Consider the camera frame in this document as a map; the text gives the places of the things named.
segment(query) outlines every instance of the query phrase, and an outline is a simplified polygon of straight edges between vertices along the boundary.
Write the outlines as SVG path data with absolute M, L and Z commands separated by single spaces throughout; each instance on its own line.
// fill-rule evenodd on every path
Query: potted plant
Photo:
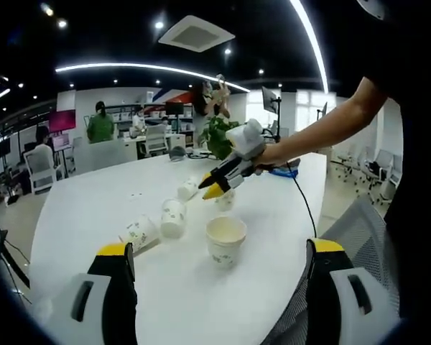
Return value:
M 228 119 L 214 116 L 203 130 L 199 138 L 200 144 L 206 142 L 208 150 L 219 160 L 224 160 L 231 152 L 231 142 L 226 138 L 225 133 L 237 126 L 239 126 L 237 121 L 229 121 Z

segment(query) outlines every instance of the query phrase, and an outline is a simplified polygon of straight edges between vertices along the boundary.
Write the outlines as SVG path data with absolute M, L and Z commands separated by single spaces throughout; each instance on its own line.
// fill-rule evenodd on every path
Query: white paper cup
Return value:
M 238 261 L 246 238 L 246 224 L 236 218 L 218 217 L 206 226 L 208 251 L 217 267 L 230 268 Z
M 181 201 L 189 201 L 196 192 L 198 192 L 198 178 L 192 176 L 177 189 L 177 197 Z
M 177 199 L 168 199 L 163 203 L 161 233 L 164 237 L 178 239 L 185 230 L 187 208 Z
M 149 217 L 142 214 L 136 221 L 126 226 L 126 231 L 123 236 L 120 236 L 120 240 L 122 242 L 131 242 L 132 250 L 135 253 L 158 239 L 158 237 L 159 234 L 155 224 L 152 223 Z
M 222 196 L 216 198 L 215 204 L 221 212 L 230 211 L 235 203 L 235 191 L 230 189 L 228 192 Z

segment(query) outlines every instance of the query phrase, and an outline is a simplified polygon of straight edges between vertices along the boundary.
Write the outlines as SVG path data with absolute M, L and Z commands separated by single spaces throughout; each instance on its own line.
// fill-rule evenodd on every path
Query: black ceiling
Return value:
M 207 75 L 223 73 L 230 81 L 255 87 L 262 81 L 283 89 L 321 89 L 318 65 L 302 23 L 289 0 L 245 1 L 0 1 L 0 119 L 14 111 L 68 90 L 113 86 L 153 86 L 186 89 L 191 77 L 172 73 L 101 69 L 56 75 L 56 67 L 92 62 L 132 62 L 166 65 Z M 347 96 L 361 78 L 365 49 L 376 35 L 377 23 L 356 0 L 302 0 L 323 53 L 330 90 Z M 187 15 L 212 22 L 236 38 L 202 53 L 157 43 Z M 66 19 L 61 30 L 57 18 Z M 157 33 L 154 23 L 162 19 Z M 226 57 L 223 51 L 233 53 Z M 259 79 L 258 70 L 265 74 Z M 23 89 L 17 88 L 24 83 Z

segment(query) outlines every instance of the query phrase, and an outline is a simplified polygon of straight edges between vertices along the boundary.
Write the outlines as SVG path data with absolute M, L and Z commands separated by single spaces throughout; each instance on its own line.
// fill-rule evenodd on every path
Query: green shirt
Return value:
M 96 114 L 91 117 L 88 125 L 88 138 L 91 144 L 95 144 L 96 142 L 106 142 L 108 140 L 112 140 L 113 136 L 113 120 L 110 115 L 101 116 L 100 114 Z

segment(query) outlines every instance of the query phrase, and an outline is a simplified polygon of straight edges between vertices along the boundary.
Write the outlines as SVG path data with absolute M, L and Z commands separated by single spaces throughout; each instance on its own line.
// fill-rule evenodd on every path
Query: round white table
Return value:
M 34 300 L 56 295 L 74 275 L 86 272 L 96 252 L 117 242 L 139 214 L 159 225 L 162 202 L 176 196 L 178 185 L 217 164 L 172 163 L 160 156 L 54 184 L 32 245 Z M 316 224 L 325 166 L 325 156 L 305 155 L 297 177 Z M 134 258 L 136 334 L 142 345 L 258 345 L 281 316 L 303 272 L 312 224 L 291 179 L 264 173 L 236 189 L 235 206 L 228 214 L 244 221 L 248 234 L 239 263 L 228 271 L 210 260 L 205 225 L 220 213 L 202 194 L 187 203 L 181 239 L 162 241 Z

